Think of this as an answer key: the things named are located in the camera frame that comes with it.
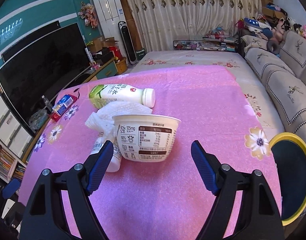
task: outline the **cow icon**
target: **cow icon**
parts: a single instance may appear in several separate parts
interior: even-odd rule
[[[129,142],[132,143],[134,141],[134,136],[129,135],[128,139],[129,139]]]

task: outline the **pink cloth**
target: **pink cloth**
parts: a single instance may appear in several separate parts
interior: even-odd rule
[[[138,163],[123,159],[116,173],[106,173],[99,189],[90,196],[94,211],[110,240],[190,240],[202,228],[215,197],[205,189],[190,153],[194,140],[221,163],[236,171],[263,172],[281,210],[281,193],[273,156],[262,160],[245,146],[250,128],[262,129],[235,78],[221,66],[189,66],[126,74],[80,86],[74,115],[62,117],[59,137],[47,140],[56,123],[48,124],[46,139],[29,160],[21,185],[19,201],[26,204],[44,168],[65,171],[83,163],[97,138],[97,132],[84,123],[96,111],[88,99],[98,84],[125,83],[137,88],[154,88],[153,114],[182,120],[173,150],[161,163]],[[74,94],[70,88],[60,93]],[[226,235],[232,234],[241,201],[237,193]],[[79,235],[63,193],[65,213],[71,232]]]

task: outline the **beige sofa cushion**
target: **beige sofa cushion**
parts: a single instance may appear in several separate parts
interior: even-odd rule
[[[295,76],[293,71],[274,54],[258,48],[251,48],[245,54],[245,60],[265,85],[273,70],[286,71]]]
[[[285,130],[294,132],[306,121],[306,86],[295,76],[285,71],[274,70],[266,83]]]
[[[268,41],[264,39],[260,39],[258,37],[250,36],[250,35],[245,35],[242,37],[242,40],[245,42],[245,48],[244,52],[246,53],[249,48],[260,48],[260,49],[267,49],[267,43]]]
[[[295,32],[284,33],[283,41],[280,44],[280,57],[300,78],[306,68],[306,39]]]

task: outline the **beige curtain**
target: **beige curtain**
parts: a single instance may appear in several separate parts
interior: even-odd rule
[[[150,51],[172,50],[173,40],[201,39],[221,26],[257,16],[260,0],[128,0],[142,44]]]

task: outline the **screw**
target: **screw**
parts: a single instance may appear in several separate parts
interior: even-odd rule
[[[76,170],[76,171],[80,171],[82,168],[83,168],[83,164],[81,164],[81,163],[75,164],[75,166],[74,166],[74,170]]]
[[[45,170],[42,171],[42,174],[43,174],[44,176],[49,175],[49,173],[50,173],[50,170],[49,170],[49,169],[45,169]]]
[[[255,170],[255,171],[254,171],[254,174],[255,174],[256,176],[262,176],[262,171],[260,171],[260,170]]]
[[[229,171],[231,169],[231,167],[228,164],[222,164],[222,169],[225,170],[225,171]]]

